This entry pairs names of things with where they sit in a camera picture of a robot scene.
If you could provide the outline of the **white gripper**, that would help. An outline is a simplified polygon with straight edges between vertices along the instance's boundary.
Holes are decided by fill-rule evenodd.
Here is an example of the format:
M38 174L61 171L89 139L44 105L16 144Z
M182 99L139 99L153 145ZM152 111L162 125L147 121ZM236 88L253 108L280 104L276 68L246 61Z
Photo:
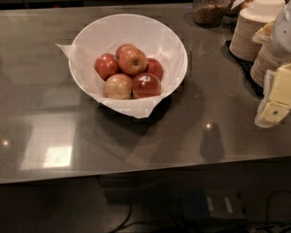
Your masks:
M291 61L291 0L278 14L254 33L256 44L271 43L271 53L285 61ZM255 117L255 124L270 128L280 124L291 111L291 63L268 70L264 79L264 98Z

